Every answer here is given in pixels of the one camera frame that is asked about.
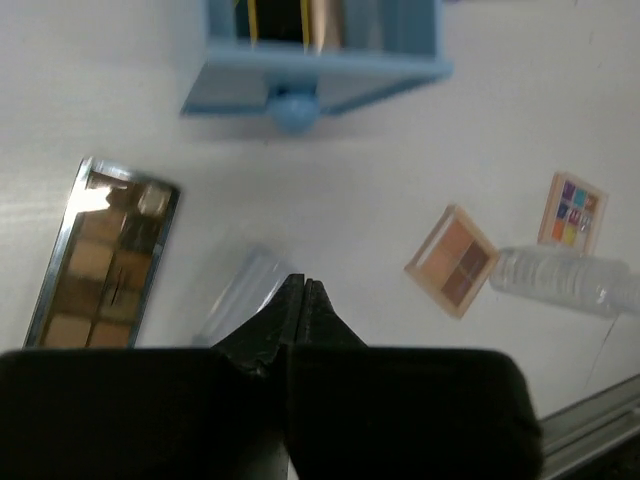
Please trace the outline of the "light blue small drawer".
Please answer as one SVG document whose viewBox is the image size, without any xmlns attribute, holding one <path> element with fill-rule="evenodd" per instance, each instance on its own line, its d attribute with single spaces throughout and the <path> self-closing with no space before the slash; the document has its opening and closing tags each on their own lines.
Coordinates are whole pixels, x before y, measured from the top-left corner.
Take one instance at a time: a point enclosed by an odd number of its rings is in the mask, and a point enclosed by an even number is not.
<svg viewBox="0 0 640 480">
<path fill-rule="evenodd" d="M 442 81 L 441 1 L 342 1 L 344 45 L 259 42 L 236 34 L 233 1 L 206 1 L 206 55 L 184 116 L 269 117 L 291 133 Z"/>
</svg>

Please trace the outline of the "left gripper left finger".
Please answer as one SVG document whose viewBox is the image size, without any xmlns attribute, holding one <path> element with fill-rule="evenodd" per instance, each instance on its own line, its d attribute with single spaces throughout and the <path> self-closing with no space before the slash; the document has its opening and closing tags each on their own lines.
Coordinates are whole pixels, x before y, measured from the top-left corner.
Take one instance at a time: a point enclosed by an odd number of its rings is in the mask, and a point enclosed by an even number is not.
<svg viewBox="0 0 640 480">
<path fill-rule="evenodd" d="M 284 479 L 272 367 L 303 300 L 289 276 L 213 348 L 1 357 L 5 479 Z"/>
</svg>

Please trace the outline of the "clear ribbed plastic bottle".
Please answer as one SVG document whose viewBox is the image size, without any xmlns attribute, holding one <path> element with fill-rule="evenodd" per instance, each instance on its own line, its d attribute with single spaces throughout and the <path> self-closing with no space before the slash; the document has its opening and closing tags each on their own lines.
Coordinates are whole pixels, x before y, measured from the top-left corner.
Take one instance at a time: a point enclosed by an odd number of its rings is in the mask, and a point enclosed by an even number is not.
<svg viewBox="0 0 640 480">
<path fill-rule="evenodd" d="M 500 251 L 492 288 L 607 319 L 639 314 L 639 275 L 627 263 L 554 246 Z"/>
</svg>

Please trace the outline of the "rose gold lipstick tube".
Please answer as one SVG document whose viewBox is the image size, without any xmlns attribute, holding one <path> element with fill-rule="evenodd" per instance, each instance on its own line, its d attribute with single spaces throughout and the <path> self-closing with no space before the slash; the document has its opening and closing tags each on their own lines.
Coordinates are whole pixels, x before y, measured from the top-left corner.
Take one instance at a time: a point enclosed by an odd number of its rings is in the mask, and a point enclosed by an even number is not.
<svg viewBox="0 0 640 480">
<path fill-rule="evenodd" d="M 316 52 L 344 45 L 344 9 L 341 0 L 310 1 L 311 44 Z"/>
</svg>

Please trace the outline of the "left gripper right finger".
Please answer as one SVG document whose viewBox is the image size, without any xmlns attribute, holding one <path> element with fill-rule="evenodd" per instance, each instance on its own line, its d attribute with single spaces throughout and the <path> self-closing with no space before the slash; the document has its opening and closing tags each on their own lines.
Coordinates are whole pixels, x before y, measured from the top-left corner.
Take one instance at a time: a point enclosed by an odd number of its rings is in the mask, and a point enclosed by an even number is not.
<svg viewBox="0 0 640 480">
<path fill-rule="evenodd" d="M 508 355 L 366 345 L 312 280 L 287 348 L 287 449 L 302 479 L 536 479 L 543 467 Z"/>
</svg>

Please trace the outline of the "clear bottle black cap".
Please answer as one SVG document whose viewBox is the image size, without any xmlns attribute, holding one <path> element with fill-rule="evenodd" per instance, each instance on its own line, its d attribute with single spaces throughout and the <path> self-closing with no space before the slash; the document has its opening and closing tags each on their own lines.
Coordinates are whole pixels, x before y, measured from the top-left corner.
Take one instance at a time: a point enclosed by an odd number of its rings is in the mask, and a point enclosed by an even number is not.
<svg viewBox="0 0 640 480">
<path fill-rule="evenodd" d="M 212 347 L 228 337 L 260 312 L 298 270 L 264 244 L 253 244 L 232 273 L 193 336 L 193 345 Z"/>
</svg>

